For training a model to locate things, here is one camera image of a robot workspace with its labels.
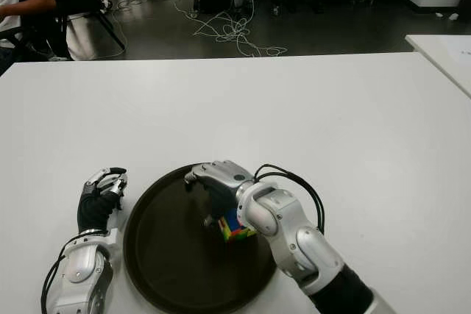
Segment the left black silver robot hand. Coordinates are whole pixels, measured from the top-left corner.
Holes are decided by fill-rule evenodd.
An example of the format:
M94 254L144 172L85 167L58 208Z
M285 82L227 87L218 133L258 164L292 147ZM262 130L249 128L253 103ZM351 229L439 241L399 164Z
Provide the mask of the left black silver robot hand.
M83 185L77 208L79 233L106 231L114 210L121 210L121 198L127 186L127 169L101 168Z

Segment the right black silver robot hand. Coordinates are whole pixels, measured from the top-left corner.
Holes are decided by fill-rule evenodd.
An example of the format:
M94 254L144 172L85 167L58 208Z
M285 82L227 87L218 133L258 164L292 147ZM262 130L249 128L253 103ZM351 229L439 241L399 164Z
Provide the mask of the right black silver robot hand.
M230 160L194 165L184 177L188 190L200 183L209 193L210 212L203 221L207 228L215 226L221 217L237 207L238 191L252 185L254 180L248 170Z

